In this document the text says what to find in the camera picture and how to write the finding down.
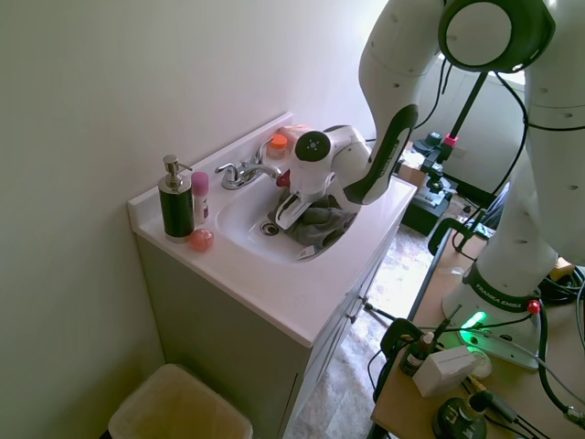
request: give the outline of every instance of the faucet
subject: faucet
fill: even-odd
[[[262,163],[262,151],[269,141],[270,140],[262,144],[250,161],[241,162],[241,166],[235,166],[233,163],[219,166],[216,169],[216,174],[225,171],[223,179],[221,180],[221,186],[228,190],[235,190],[247,186],[262,174],[266,174],[273,179],[281,177],[282,172],[280,169]]]

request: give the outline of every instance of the wooden table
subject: wooden table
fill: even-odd
[[[461,269],[466,270],[471,265],[468,259],[454,250],[451,239],[444,240],[441,246],[444,251],[442,254],[437,253],[409,316],[419,326],[437,326],[443,320],[441,300],[461,281],[461,276],[453,271],[460,273]],[[465,246],[465,251],[476,256],[484,246],[485,241],[474,237]],[[585,358],[577,331],[575,305],[549,307],[547,315],[547,363],[573,391],[585,396]],[[460,344],[454,333],[445,334],[441,337],[441,342],[448,348]],[[424,399],[414,381],[399,370],[399,360],[400,357],[388,375],[371,416],[372,421],[382,428],[373,428],[369,437],[385,437],[386,430],[400,439],[432,439],[432,416],[447,399],[464,397],[465,393],[460,388],[438,397]],[[488,390],[504,398],[510,407],[551,439],[585,438],[585,431],[565,420],[560,410],[547,397],[536,372],[521,369],[494,357],[491,360],[492,374],[483,381]],[[580,406],[550,375],[548,380],[563,403]],[[488,423],[489,439],[516,437]]]

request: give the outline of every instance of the trash can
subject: trash can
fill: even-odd
[[[174,364],[164,365],[110,419],[113,439],[251,439],[228,402]]]

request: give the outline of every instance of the vanity cabinet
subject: vanity cabinet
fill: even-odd
[[[399,220],[310,348],[137,237],[166,362],[191,369],[230,401],[250,419],[255,438],[282,438],[358,318],[398,226]]]

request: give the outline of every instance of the gray towel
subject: gray towel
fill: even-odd
[[[284,190],[279,198],[278,205],[268,215],[274,221],[278,207],[291,195]],[[356,213],[341,209],[333,195],[326,195],[315,201],[303,215],[284,232],[300,242],[302,245],[317,245],[325,248],[341,237],[356,218]]]

